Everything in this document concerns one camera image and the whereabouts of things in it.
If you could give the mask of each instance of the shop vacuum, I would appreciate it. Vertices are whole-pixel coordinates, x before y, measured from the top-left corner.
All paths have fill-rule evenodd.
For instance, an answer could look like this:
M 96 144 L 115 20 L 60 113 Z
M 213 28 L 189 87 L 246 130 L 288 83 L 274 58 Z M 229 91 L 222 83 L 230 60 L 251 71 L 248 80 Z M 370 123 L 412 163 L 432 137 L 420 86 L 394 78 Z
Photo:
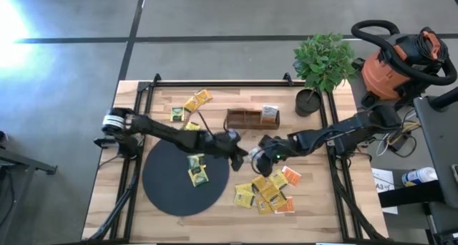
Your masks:
M 361 31 L 366 27 L 381 27 L 390 33 L 388 39 Z M 361 71 L 367 93 L 361 104 L 371 107 L 379 100 L 396 101 L 395 109 L 411 105 L 430 85 L 450 85 L 457 71 L 450 61 L 446 44 L 429 27 L 418 35 L 400 34 L 398 27 L 385 20 L 356 23 L 351 33 L 375 44 L 380 50 L 366 60 L 358 58 L 352 66 Z M 444 76 L 439 76 L 443 69 Z

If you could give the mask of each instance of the concrete floor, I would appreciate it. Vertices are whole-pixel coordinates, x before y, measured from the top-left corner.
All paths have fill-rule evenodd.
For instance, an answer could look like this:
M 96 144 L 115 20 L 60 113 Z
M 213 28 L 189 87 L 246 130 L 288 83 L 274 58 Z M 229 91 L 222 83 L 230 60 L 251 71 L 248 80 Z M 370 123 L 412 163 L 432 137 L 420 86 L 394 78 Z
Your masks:
M 100 149 L 102 117 L 113 100 L 125 43 L 8 44 L 16 38 L 128 37 L 137 0 L 0 0 L 0 129 L 14 150 L 59 165 L 55 176 L 36 173 L 19 215 L 14 244 L 78 241 L 89 204 Z M 364 19 L 387 19 L 406 33 L 430 26 L 458 33 L 454 0 L 145 0 L 137 35 L 217 36 L 262 34 L 350 34 Z M 458 40 L 446 40 L 458 62 Z M 136 44 L 128 80 L 278 79 L 293 72 L 297 42 Z M 376 47 L 351 41 L 356 55 Z M 442 93 L 450 87 L 434 87 Z M 356 96 L 361 88 L 355 86 Z M 380 168 L 430 164 L 419 147 L 401 160 L 391 153 L 374 158 Z M 413 241 L 387 216 L 391 237 Z

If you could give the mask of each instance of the black plant pot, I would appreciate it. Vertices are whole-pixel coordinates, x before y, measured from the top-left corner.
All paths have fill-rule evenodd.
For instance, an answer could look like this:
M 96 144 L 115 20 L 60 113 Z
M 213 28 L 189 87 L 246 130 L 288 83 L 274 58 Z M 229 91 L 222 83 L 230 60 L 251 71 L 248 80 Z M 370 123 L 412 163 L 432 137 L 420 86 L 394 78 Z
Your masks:
M 321 96 L 313 90 L 301 90 L 296 95 L 296 113 L 299 116 L 309 116 L 320 109 L 320 106 Z

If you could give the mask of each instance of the metal stand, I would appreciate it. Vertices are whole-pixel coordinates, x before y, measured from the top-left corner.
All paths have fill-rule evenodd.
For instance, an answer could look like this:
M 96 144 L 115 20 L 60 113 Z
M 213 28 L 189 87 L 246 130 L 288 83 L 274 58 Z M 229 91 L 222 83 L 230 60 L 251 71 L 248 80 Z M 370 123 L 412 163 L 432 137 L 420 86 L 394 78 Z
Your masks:
M 34 160 L 28 158 L 26 156 L 18 155 L 16 153 L 10 152 L 5 149 L 0 148 L 0 160 L 3 160 L 8 163 L 13 163 L 15 165 L 28 165 L 33 168 L 33 170 L 43 170 L 46 174 L 55 174 L 57 170 L 57 166 L 52 166 L 47 163 L 40 162 L 38 160 Z
M 18 211 L 18 208 L 21 208 L 24 204 L 24 199 L 26 198 L 27 191 L 29 190 L 31 180 L 34 177 L 35 170 L 42 170 L 48 175 L 54 175 L 56 173 L 57 166 L 52 166 L 26 156 L 18 155 L 3 148 L 0 148 L 0 160 L 11 163 L 12 165 L 4 167 L 10 168 L 11 172 L 17 172 L 17 175 L 23 176 L 21 177 L 19 185 L 10 183 L 10 185 L 16 186 L 14 188 L 16 190 L 16 194 L 13 197 L 14 204 L 11 207 L 11 212 L 8 216 L 6 216 L 6 220 L 1 230 L 2 235 L 0 238 L 0 244 L 5 244 L 9 230 L 13 226 L 13 220 L 15 219 L 14 217 L 16 212 Z

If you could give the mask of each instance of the wooden tabletop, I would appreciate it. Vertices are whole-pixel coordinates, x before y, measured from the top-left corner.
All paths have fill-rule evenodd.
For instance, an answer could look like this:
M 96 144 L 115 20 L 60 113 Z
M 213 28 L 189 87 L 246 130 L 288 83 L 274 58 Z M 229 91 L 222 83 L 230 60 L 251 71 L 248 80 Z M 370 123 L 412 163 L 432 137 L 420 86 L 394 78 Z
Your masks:
M 133 107 L 137 84 L 138 81 L 121 81 L 114 106 Z M 180 123 L 170 122 L 170 108 L 182 106 L 199 89 L 200 87 L 156 87 L 150 117 L 180 128 Z M 279 106 L 281 124 L 278 130 L 239 130 L 242 136 L 239 146 L 246 150 L 256 147 L 265 134 L 272 137 L 279 135 L 284 138 L 286 134 L 295 131 L 321 128 L 319 112 L 308 117 L 299 117 L 294 112 L 294 99 L 302 87 L 208 87 L 206 89 L 210 91 L 213 100 L 201 106 L 200 111 L 213 132 L 223 130 L 223 121 L 228 108 L 260 110 L 263 105 Z M 349 84 L 339 86 L 334 92 L 334 99 L 339 120 L 351 117 L 356 112 Z M 324 101 L 328 111 L 328 122 L 332 123 L 326 97 Z M 190 119 L 193 122 L 202 123 L 198 115 L 192 115 Z M 157 141 L 158 139 L 154 137 L 146 139 L 143 163 Z M 104 150 L 101 162 L 110 159 L 116 152 L 115 148 Z M 298 187 L 289 186 L 283 189 L 286 196 L 293 197 L 296 210 L 295 213 L 283 215 L 261 216 L 255 206 L 252 209 L 246 209 L 233 203 L 234 185 L 250 182 L 256 177 L 248 162 L 245 162 L 238 172 L 230 172 L 226 189 L 218 201 L 209 209 L 194 216 L 177 217 L 157 210 L 145 195 L 140 178 L 131 242 L 302 243 L 341 241 L 326 149 L 322 147 L 306 157 L 289 158 L 275 165 L 274 170 L 284 165 L 298 171 L 302 179 Z M 121 167 L 122 161 L 114 160 L 98 171 L 83 238 L 91 236 L 113 209 Z M 387 236 L 368 158 L 364 155 L 353 157 L 350 172 L 359 208 L 376 230 Z M 124 230 L 126 210 L 127 206 L 121 218 L 120 226 L 122 228 L 118 232 L 120 236 Z M 352 234 L 348 208 L 346 208 L 346 218 Z

